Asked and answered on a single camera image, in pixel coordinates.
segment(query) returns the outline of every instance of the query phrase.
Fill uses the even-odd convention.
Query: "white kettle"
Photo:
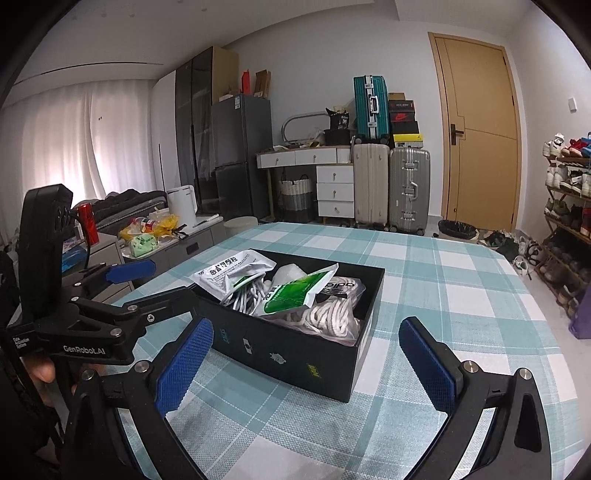
[[[170,213],[180,217],[178,225],[186,224],[183,230],[197,227],[197,199],[192,185],[183,185],[166,192]]]

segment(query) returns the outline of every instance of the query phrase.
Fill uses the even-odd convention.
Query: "gray refrigerator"
[[[269,215],[267,176],[256,154],[273,146],[271,102],[237,95],[212,105],[212,141],[224,220]]]

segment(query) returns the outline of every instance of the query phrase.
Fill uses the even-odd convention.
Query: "beige suitcase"
[[[389,155],[387,145],[353,146],[356,223],[388,223]]]

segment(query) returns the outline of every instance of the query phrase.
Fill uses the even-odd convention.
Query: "purple bag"
[[[570,321],[569,330],[579,340],[591,338],[591,288],[589,287],[579,309]]]

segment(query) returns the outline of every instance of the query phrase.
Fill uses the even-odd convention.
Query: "red bottle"
[[[78,217],[83,227],[88,231],[90,247],[99,242],[99,232],[96,231],[95,216],[92,213],[92,205],[84,203],[78,207]]]

